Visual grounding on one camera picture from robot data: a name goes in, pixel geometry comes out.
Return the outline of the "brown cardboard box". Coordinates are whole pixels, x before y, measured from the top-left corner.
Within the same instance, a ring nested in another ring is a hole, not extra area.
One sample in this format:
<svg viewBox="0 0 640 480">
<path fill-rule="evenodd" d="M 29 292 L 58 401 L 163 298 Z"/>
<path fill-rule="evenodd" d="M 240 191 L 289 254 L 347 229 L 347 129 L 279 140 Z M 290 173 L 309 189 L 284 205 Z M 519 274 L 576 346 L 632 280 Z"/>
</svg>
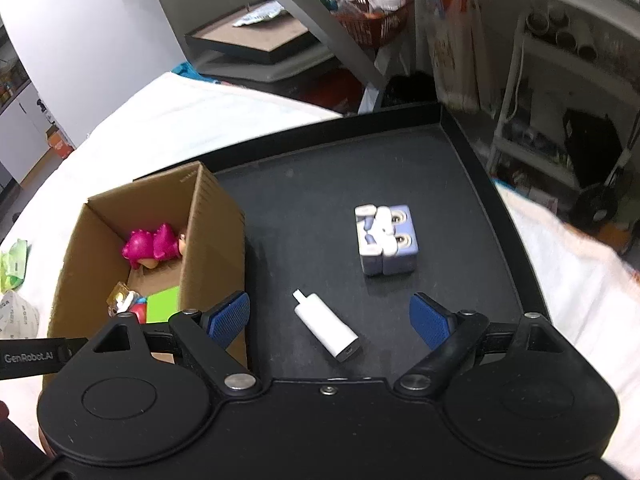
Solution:
<svg viewBox="0 0 640 480">
<path fill-rule="evenodd" d="M 134 270 L 122 248 L 135 230 L 168 223 L 186 252 Z M 108 320 L 107 297 L 125 284 L 143 296 L 176 288 L 179 309 L 206 311 L 243 289 L 244 214 L 200 162 L 90 197 L 70 236 L 53 296 L 48 334 L 90 338 Z"/>
</svg>

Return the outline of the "pink dinosaur figurine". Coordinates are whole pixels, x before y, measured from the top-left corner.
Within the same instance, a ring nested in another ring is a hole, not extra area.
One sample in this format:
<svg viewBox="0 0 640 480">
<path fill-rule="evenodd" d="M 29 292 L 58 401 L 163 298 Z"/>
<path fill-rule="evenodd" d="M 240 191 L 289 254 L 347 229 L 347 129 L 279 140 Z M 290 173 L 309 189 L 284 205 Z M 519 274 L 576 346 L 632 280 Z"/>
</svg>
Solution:
<svg viewBox="0 0 640 480">
<path fill-rule="evenodd" d="M 180 240 L 169 223 L 163 223 L 152 231 L 133 230 L 122 248 L 122 258 L 134 270 L 140 266 L 155 269 L 161 262 L 181 256 Z"/>
</svg>

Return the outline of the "white usb charger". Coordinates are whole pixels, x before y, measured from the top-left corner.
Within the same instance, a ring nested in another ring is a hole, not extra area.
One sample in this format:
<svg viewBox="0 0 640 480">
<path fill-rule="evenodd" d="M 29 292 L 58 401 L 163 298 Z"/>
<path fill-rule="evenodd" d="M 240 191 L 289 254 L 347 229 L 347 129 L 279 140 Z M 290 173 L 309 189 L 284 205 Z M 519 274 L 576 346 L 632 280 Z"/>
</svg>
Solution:
<svg viewBox="0 0 640 480">
<path fill-rule="evenodd" d="M 358 335 L 317 294 L 296 289 L 292 296 L 294 313 L 334 359 L 345 362 L 360 348 Z"/>
</svg>

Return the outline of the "small red blue figurine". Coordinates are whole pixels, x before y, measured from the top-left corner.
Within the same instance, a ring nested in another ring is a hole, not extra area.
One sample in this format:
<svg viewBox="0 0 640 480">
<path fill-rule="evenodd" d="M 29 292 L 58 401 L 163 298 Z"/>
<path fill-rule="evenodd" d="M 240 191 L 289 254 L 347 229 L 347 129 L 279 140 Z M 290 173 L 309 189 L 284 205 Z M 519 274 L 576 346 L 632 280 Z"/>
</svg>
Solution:
<svg viewBox="0 0 640 480">
<path fill-rule="evenodd" d="M 146 323 L 146 311 L 148 310 L 148 300 L 123 282 L 118 282 L 106 300 L 107 312 L 109 316 L 121 313 L 132 313 L 140 324 Z"/>
</svg>

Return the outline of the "lavender cube figurine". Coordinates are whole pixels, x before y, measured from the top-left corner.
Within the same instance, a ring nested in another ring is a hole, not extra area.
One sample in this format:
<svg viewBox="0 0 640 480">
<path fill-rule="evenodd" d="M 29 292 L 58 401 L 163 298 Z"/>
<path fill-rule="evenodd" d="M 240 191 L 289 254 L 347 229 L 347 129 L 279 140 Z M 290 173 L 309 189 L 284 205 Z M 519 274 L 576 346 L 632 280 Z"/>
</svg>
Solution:
<svg viewBox="0 0 640 480">
<path fill-rule="evenodd" d="M 412 273 L 418 262 L 419 244 L 408 205 L 354 209 L 358 254 L 365 276 Z"/>
</svg>

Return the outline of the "black shallow tray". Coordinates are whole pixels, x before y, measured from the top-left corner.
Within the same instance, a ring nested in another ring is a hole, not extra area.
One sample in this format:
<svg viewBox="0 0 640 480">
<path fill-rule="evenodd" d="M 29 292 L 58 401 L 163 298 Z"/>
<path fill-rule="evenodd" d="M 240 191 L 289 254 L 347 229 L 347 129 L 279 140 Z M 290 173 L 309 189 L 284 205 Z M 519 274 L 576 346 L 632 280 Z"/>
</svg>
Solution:
<svg viewBox="0 0 640 480">
<path fill-rule="evenodd" d="M 404 380 L 533 338 L 546 306 L 526 251 L 448 114 L 388 110 L 207 155 L 186 312 L 120 324 L 139 376 Z"/>
</svg>

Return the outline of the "clear tape roll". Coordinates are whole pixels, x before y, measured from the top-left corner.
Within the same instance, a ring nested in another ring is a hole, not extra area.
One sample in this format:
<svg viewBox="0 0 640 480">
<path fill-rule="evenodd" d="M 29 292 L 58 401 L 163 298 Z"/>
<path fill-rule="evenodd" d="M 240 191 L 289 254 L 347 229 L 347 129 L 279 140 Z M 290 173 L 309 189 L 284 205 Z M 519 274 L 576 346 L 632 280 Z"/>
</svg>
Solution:
<svg viewBox="0 0 640 480">
<path fill-rule="evenodd" d="M 8 290 L 0 304 L 0 338 L 32 339 L 39 330 L 39 311 L 14 290 Z"/>
</svg>

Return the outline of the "green wet wipes pack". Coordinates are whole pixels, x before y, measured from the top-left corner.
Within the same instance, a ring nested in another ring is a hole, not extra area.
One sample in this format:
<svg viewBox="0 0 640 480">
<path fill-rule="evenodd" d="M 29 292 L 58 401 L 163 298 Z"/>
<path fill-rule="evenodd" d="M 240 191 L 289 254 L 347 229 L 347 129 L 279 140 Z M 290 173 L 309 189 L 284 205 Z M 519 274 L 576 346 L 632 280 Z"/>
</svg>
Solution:
<svg viewBox="0 0 640 480">
<path fill-rule="evenodd" d="M 2 294 L 15 290 L 24 283 L 29 248 L 27 240 L 17 240 L 8 252 L 2 252 L 0 268 Z"/>
</svg>

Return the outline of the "orange box on floor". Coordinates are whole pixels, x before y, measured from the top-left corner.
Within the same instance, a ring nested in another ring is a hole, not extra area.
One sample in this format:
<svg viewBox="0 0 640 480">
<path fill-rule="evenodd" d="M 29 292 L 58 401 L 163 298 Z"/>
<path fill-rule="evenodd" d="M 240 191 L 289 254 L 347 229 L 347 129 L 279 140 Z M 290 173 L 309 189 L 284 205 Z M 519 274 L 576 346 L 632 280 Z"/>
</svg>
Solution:
<svg viewBox="0 0 640 480">
<path fill-rule="evenodd" d="M 54 151 L 60 159 L 66 159 L 73 153 L 73 145 L 68 142 L 64 132 L 58 128 L 57 125 L 50 125 L 46 135 L 49 148 Z"/>
</svg>

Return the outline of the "grey chair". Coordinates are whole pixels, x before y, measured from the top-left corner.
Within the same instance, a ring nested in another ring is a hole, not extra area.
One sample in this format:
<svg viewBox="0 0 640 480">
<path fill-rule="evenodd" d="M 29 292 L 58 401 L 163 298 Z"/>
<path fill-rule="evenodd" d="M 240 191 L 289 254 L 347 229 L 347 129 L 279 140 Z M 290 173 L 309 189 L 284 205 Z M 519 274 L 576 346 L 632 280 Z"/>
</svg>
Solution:
<svg viewBox="0 0 640 480">
<path fill-rule="evenodd" d="M 273 87 L 337 63 L 291 14 L 243 22 L 269 0 L 158 1 L 186 59 L 204 76 Z"/>
</svg>

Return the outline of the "red basket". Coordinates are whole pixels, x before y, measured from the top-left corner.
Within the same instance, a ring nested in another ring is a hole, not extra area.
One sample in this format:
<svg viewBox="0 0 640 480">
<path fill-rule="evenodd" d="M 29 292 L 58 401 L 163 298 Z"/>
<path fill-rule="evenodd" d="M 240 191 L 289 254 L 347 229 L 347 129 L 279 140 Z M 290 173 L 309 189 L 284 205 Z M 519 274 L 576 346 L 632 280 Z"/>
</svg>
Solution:
<svg viewBox="0 0 640 480">
<path fill-rule="evenodd" d="M 358 12 L 331 14 L 359 47 L 378 49 L 394 40 L 407 26 L 413 0 L 349 0 Z"/>
</svg>

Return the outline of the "white paper packet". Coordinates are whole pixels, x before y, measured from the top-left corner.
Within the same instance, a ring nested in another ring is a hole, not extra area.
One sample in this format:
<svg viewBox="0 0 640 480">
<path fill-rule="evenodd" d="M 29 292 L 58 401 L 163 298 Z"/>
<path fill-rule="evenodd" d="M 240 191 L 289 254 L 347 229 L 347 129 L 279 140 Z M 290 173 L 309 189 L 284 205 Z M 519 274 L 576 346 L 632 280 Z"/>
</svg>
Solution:
<svg viewBox="0 0 640 480">
<path fill-rule="evenodd" d="M 277 1 L 271 0 L 258 6 L 256 9 L 247 12 L 235 22 L 232 23 L 233 27 L 252 26 L 262 23 L 267 23 L 280 16 L 287 14 L 284 6 Z"/>
</svg>

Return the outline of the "black picture frame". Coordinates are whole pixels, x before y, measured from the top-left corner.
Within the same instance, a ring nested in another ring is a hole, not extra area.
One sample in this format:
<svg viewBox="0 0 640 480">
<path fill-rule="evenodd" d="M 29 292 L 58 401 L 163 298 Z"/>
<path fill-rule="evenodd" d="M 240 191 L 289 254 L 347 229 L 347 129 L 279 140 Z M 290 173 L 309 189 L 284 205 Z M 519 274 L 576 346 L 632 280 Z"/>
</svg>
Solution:
<svg viewBox="0 0 640 480">
<path fill-rule="evenodd" d="M 287 13 L 267 23 L 233 27 L 238 18 L 265 0 L 239 9 L 186 33 L 191 47 L 213 50 L 258 64 L 276 64 L 318 44 L 318 39 L 297 18 Z"/>
</svg>

